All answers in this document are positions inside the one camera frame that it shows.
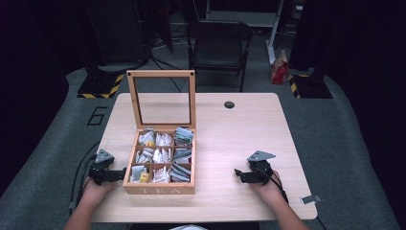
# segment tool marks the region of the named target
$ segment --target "wooden box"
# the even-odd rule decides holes
[[[195,115],[195,78],[192,70],[131,70],[127,71],[128,85],[134,109],[137,131],[124,177],[124,188],[131,195],[190,195],[194,194],[195,155],[196,155],[196,115]],[[153,130],[166,133],[174,139],[177,127],[188,128],[193,132],[192,145],[144,146],[140,144],[140,135]],[[136,161],[145,149],[170,150],[168,163],[139,163]],[[192,157],[188,162],[178,164],[191,171],[190,182],[153,182],[154,170],[170,172],[175,164],[173,155],[178,149],[191,149]],[[147,182],[132,182],[132,167],[144,166],[147,169]]]

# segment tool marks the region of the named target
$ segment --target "human hand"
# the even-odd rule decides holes
[[[117,181],[98,185],[92,178],[88,177],[79,204],[83,203],[94,209],[102,202],[105,195],[116,187]]]
[[[280,176],[277,171],[274,171],[272,178],[282,185]],[[283,199],[282,192],[280,188],[273,182],[269,181],[265,185],[262,184],[249,184],[251,189],[259,193],[260,197],[267,203],[269,206],[273,206],[276,201]]]

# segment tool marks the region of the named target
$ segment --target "black cable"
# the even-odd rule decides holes
[[[92,146],[92,148],[90,148],[90,149],[86,152],[86,154],[83,156],[83,158],[81,158],[80,163],[79,163],[79,165],[78,165],[78,167],[77,167],[77,169],[76,169],[74,181],[73,181],[73,183],[72,183],[71,199],[70,199],[70,203],[69,203],[69,206],[68,206],[68,208],[69,208],[69,215],[72,215],[71,203],[74,201],[75,185],[76,185],[76,182],[77,182],[77,177],[78,177],[78,172],[79,172],[80,166],[81,166],[81,164],[83,163],[84,159],[87,157],[87,155],[90,153],[90,151],[92,151],[92,149],[93,149],[96,145],[98,145],[99,143],[100,143],[100,141],[96,142],[96,143]]]
[[[281,183],[281,185],[280,185],[278,182],[276,182],[276,181],[272,178],[272,176],[269,176],[269,175],[268,175],[267,173],[265,173],[264,171],[260,170],[259,168],[255,168],[255,169],[256,169],[257,171],[261,172],[262,174],[264,174],[266,177],[268,177],[268,179],[270,179],[272,182],[274,182],[274,184],[280,189],[284,200],[286,200],[286,203],[289,203],[289,200],[287,199],[286,192],[285,192],[284,189],[283,189],[283,186],[282,186],[282,183],[281,183],[281,180],[279,179],[279,177],[276,175],[276,177],[278,178],[278,181]]]
[[[323,229],[327,230],[325,225],[322,223],[322,220],[319,218],[319,216],[316,217],[317,220],[319,220],[320,225],[322,225]]]
[[[76,205],[78,206],[80,200],[81,200],[81,196],[83,195],[83,190],[84,190],[84,186],[83,186],[83,182],[85,180],[86,177],[86,171],[87,171],[87,167],[89,166],[89,163],[92,160],[95,160],[97,157],[97,154],[92,155],[91,157],[89,157],[89,159],[87,159],[86,164],[84,165],[82,172],[81,172],[81,181],[80,181],[80,187],[78,190],[78,195],[77,195],[77,201],[76,201]]]
[[[164,70],[164,68],[162,68],[162,66],[159,65],[158,62],[157,62],[157,61],[159,61],[159,62],[162,63],[162,60],[161,60],[161,59],[157,59],[157,58],[155,58],[153,55],[151,55],[149,58],[150,58],[153,62],[155,62],[155,64],[156,64],[161,70]],[[177,83],[175,82],[175,80],[174,80],[173,78],[170,78],[170,80],[173,82],[173,84],[174,84],[175,87],[177,88],[178,92],[179,92],[179,93],[182,93],[182,90],[179,88],[179,86],[177,85]]]
[[[160,59],[160,58],[157,58],[157,57],[154,57],[154,58],[155,58],[155,60],[161,62],[162,64],[167,65],[168,67],[170,67],[170,68],[172,68],[172,69],[181,70],[180,68],[178,68],[178,67],[176,67],[176,66],[174,66],[174,65],[171,65],[171,64],[165,62],[164,60],[162,60],[162,59]]]
[[[93,178],[89,178],[87,181],[86,181],[86,183],[83,185],[83,191],[84,191],[84,189],[86,188],[86,186],[87,186],[87,184],[89,184],[89,182],[92,180]]]

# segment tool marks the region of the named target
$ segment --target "black equipment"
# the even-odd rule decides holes
[[[289,203],[286,192],[283,190],[281,181],[278,179],[279,180],[278,183],[272,178],[274,171],[272,170],[271,165],[268,163],[268,161],[266,161],[266,159],[274,157],[275,155],[272,153],[257,150],[247,159],[250,165],[249,167],[251,172],[242,172],[236,169],[235,172],[236,175],[239,176],[242,183],[250,183],[250,184],[261,183],[262,185],[265,185],[266,183],[268,183],[269,180],[271,180],[281,190],[284,200],[286,200],[286,202]]]
[[[121,171],[110,171],[108,167],[110,167],[113,162],[114,156],[101,149],[90,167],[89,177],[98,185],[101,185],[103,182],[123,180],[126,168]]]

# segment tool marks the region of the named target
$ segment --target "dark background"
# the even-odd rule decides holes
[[[242,3],[234,6],[241,8]],[[260,3],[249,4],[255,6],[263,9]],[[406,213],[405,10],[401,0],[306,1],[290,58],[293,69],[317,67],[334,28],[343,21],[340,16],[346,17],[345,36],[336,44],[339,49],[331,55],[327,74],[350,100],[372,165],[402,228],[406,228],[400,216]],[[0,1],[1,194],[63,104],[68,91],[65,76],[83,67],[83,52],[73,41],[72,33],[77,32],[87,57],[103,65],[79,0]]]

